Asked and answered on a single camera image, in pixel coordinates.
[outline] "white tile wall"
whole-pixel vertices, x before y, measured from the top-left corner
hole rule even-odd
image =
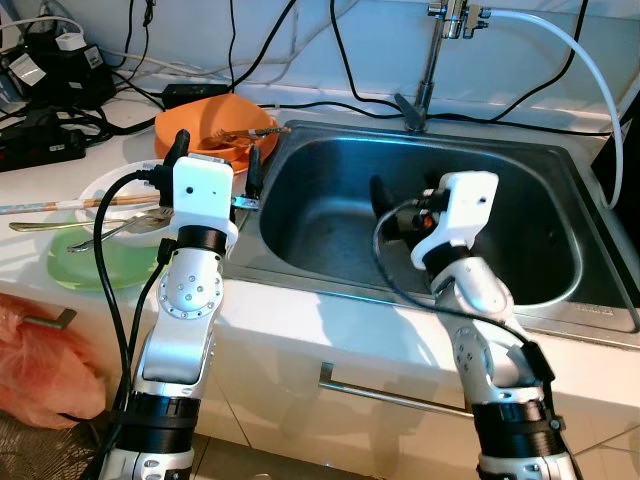
[[[15,2],[22,16],[34,15],[39,3],[40,0]],[[91,40],[122,49],[128,2],[65,0],[63,3],[85,25]],[[136,2],[133,52],[140,52],[143,46],[144,31],[140,17],[144,3]],[[562,3],[573,5],[571,8],[579,5],[577,0]],[[235,59],[255,58],[284,4],[285,0],[236,1],[238,37]],[[327,21],[328,0],[299,0],[298,5],[299,38],[304,38],[319,23]],[[541,15],[567,31],[573,30],[573,15]],[[341,19],[340,26],[356,83],[362,93],[415,93],[433,28],[433,19],[425,16],[423,4],[361,0]],[[231,36],[228,2],[159,1],[150,29],[151,56],[202,67],[226,63]],[[266,58],[281,57],[287,53],[291,32],[289,18]],[[581,43],[603,70],[614,96],[620,98],[638,71],[640,22],[587,17]],[[435,98],[469,103],[508,103],[552,76],[563,63],[567,50],[535,26],[495,19],[491,20],[489,29],[478,32],[473,40],[446,41],[442,53],[436,72]],[[278,72],[279,67],[265,67],[259,69],[253,78],[266,80]],[[298,57],[280,83],[347,88],[330,29]],[[603,111],[600,92],[580,61],[575,62],[565,79],[531,102],[553,108]]]

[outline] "white cable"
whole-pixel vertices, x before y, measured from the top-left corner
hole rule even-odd
[[[51,15],[48,17],[25,18],[24,20],[16,20],[15,22],[10,22],[10,23],[5,23],[0,25],[0,30],[4,30],[5,28],[9,28],[9,27],[16,27],[18,25],[25,25],[28,23],[50,22],[52,20],[57,20],[59,22],[67,22],[72,25],[75,25],[80,31],[80,33],[82,34],[82,36],[84,36],[84,29],[82,28],[82,25],[80,25],[75,20],[71,20],[70,18],[65,18],[65,17],[59,17],[57,15]]]
[[[620,128],[620,120],[618,119],[618,111],[616,110],[616,102],[613,99],[613,95],[611,95],[611,91],[605,81],[602,73],[598,69],[597,65],[593,61],[593,59],[589,56],[589,54],[585,51],[584,48],[580,46],[578,42],[576,42],[571,36],[569,36],[564,30],[557,27],[551,22],[543,20],[540,17],[536,17],[535,15],[530,15],[528,13],[520,13],[513,12],[509,10],[492,10],[492,17],[503,17],[503,18],[513,18],[515,20],[522,20],[525,22],[533,23],[535,25],[539,25],[549,32],[556,35],[558,38],[563,40],[567,45],[569,45],[582,60],[587,65],[593,77],[595,78],[600,90],[602,91],[602,95],[604,96],[604,100],[607,103],[607,108],[609,109],[609,115],[611,116],[611,125],[613,128],[613,140],[615,142],[616,147],[616,177],[615,184],[613,188],[613,195],[611,197],[611,201],[607,202],[607,198],[602,191],[602,185],[599,185],[600,189],[600,198],[604,207],[608,210],[611,210],[618,203],[618,199],[620,198],[620,190],[622,188],[622,173],[624,167],[624,158],[623,158],[623,146],[622,146],[622,129]]]

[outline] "sink basin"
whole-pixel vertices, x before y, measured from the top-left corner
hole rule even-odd
[[[289,122],[268,165],[262,208],[243,221],[225,274],[268,284],[399,302],[371,253],[376,218],[369,180],[397,201],[415,198],[448,172],[487,170],[499,185],[473,252],[508,286],[532,330],[640,348],[631,292],[592,219],[595,208],[568,153],[523,143],[415,136]],[[406,290],[429,298],[424,272],[401,241],[383,248]]]

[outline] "plastic bag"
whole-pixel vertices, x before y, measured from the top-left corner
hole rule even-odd
[[[88,346],[70,331],[23,323],[28,315],[50,318],[0,294],[0,410],[55,429],[76,424],[60,413],[94,418],[105,408],[105,385],[91,368]]]

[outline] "faucet handle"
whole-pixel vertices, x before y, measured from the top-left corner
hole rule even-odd
[[[421,132],[424,130],[425,115],[422,109],[416,108],[411,105],[409,101],[401,94],[396,93],[393,98],[396,104],[400,108],[402,115],[404,115],[405,126],[410,132]]]

